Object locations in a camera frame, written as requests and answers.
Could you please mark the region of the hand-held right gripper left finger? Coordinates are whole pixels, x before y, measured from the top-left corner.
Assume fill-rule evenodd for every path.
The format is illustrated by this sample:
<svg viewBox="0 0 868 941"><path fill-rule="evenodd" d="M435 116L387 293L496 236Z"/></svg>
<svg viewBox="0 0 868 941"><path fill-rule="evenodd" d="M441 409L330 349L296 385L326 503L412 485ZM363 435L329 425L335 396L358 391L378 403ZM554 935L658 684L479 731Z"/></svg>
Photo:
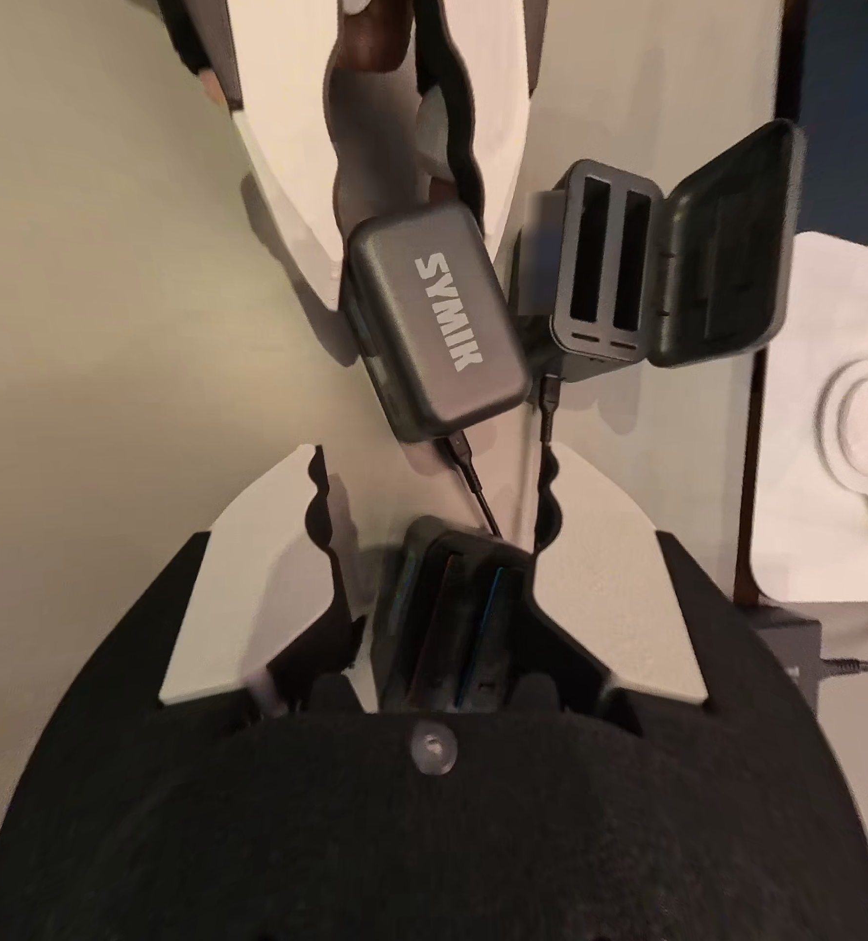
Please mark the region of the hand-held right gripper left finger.
<svg viewBox="0 0 868 941"><path fill-rule="evenodd" d="M245 690L262 710L293 710L320 676L354 663L328 478L323 448L299 446L217 518L160 686L164 706Z"/></svg>

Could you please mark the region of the black battery charger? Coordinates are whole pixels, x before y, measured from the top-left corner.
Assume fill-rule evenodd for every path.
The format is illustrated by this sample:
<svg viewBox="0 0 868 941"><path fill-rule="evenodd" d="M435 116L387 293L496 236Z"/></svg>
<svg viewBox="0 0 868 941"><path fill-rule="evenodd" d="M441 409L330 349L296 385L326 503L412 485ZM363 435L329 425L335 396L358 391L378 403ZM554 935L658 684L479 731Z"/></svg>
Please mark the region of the black battery charger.
<svg viewBox="0 0 868 941"><path fill-rule="evenodd" d="M535 193L510 286L534 383L768 345L785 319L803 166L802 131L777 119L669 194L592 159Z"/></svg>
<svg viewBox="0 0 868 941"><path fill-rule="evenodd" d="M461 555L466 565L464 649L456 694L444 710L418 711L409 700L411 680L447 559L454 553ZM496 572L502 567L522 571L523 591L531 563L531 555L521 547L482 531L454 526L433 516L423 516L410 524L373 620L370 663L378 712L461 713L456 706L458 687ZM496 712L511 691L512 647L510 653L508 691Z"/></svg>
<svg viewBox="0 0 868 941"><path fill-rule="evenodd" d="M357 225L340 309L400 442L464 431L520 406L531 388L481 231L461 202Z"/></svg>

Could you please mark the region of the white stand base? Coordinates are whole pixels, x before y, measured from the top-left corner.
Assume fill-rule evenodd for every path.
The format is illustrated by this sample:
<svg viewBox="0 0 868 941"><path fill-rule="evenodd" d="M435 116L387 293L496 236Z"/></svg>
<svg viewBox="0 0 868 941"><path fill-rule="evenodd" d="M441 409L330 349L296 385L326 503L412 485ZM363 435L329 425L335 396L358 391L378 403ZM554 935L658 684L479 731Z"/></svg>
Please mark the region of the white stand base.
<svg viewBox="0 0 868 941"><path fill-rule="evenodd" d="M794 243L767 350L751 573L783 602L868 602L868 247Z"/></svg>

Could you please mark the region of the red-edged black battery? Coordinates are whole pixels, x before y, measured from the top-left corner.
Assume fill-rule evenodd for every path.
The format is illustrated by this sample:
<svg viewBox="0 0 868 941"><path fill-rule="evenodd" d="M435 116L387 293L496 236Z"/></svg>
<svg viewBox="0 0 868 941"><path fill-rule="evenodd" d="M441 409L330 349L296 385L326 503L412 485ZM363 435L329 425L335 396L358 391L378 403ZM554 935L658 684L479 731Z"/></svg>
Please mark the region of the red-edged black battery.
<svg viewBox="0 0 868 941"><path fill-rule="evenodd" d="M451 554L411 680L409 700L418 711L444 710L456 694L465 636L466 565Z"/></svg>

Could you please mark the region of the person's left forearm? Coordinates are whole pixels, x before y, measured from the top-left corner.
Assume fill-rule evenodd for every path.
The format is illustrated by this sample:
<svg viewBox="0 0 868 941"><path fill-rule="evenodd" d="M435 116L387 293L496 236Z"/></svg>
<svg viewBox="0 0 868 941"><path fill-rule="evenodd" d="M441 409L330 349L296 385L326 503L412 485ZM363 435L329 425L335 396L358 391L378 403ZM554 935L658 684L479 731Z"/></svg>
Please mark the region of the person's left forearm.
<svg viewBox="0 0 868 941"><path fill-rule="evenodd" d="M228 1L157 1L173 49L198 78L211 74L228 107L243 108L240 69Z"/></svg>

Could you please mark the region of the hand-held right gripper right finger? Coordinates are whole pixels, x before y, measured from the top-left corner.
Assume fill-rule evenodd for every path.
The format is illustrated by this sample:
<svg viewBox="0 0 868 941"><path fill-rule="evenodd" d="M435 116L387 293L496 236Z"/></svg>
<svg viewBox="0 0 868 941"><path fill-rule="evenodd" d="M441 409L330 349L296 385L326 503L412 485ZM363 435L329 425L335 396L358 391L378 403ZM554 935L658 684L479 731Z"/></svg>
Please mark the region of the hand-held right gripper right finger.
<svg viewBox="0 0 868 941"><path fill-rule="evenodd" d="M538 611L602 665L605 691L704 705L707 685L655 525L568 446L548 456L545 496L558 516L535 556Z"/></svg>

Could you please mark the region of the person's left hand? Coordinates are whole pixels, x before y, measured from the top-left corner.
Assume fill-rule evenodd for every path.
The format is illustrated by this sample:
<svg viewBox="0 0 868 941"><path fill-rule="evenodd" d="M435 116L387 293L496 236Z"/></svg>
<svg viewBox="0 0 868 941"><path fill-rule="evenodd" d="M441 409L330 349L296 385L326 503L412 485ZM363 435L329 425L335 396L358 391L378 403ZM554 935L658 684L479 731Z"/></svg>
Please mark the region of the person's left hand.
<svg viewBox="0 0 868 941"><path fill-rule="evenodd" d="M390 74L408 53L414 20L412 1L342 1L335 68Z"/></svg>

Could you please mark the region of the blue-edged black battery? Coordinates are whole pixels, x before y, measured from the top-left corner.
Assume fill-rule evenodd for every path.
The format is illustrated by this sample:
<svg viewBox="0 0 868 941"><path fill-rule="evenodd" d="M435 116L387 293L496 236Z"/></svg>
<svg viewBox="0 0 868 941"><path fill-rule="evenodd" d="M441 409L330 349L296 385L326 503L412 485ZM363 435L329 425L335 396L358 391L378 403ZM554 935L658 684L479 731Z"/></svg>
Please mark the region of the blue-edged black battery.
<svg viewBox="0 0 868 941"><path fill-rule="evenodd" d="M499 568L475 631L456 706L461 713L496 712L506 699L511 653L510 630L522 596L523 574Z"/></svg>

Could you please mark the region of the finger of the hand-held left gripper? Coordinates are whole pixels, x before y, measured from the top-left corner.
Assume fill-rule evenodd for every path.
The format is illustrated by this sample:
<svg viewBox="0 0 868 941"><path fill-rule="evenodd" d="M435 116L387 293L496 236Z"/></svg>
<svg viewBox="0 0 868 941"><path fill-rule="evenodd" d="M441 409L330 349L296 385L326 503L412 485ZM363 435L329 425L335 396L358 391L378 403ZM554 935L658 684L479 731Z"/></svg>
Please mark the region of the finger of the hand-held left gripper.
<svg viewBox="0 0 868 941"><path fill-rule="evenodd" d="M315 296L337 310L344 263L327 92L346 16L368 1L230 1L242 106L233 121L270 219Z"/></svg>
<svg viewBox="0 0 868 941"><path fill-rule="evenodd" d="M419 164L433 180L451 183L484 242L498 244L531 107L524 4L418 1L413 12Z"/></svg>

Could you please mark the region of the black usb hub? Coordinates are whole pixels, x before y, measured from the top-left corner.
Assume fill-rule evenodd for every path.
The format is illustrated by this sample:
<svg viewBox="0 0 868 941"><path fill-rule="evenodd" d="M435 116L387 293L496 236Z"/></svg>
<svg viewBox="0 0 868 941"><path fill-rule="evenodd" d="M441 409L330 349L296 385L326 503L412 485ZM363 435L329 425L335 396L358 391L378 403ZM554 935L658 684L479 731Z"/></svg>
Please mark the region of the black usb hub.
<svg viewBox="0 0 868 941"><path fill-rule="evenodd" d="M822 624L780 608L759 608L748 618L784 672L812 699L822 677Z"/></svg>

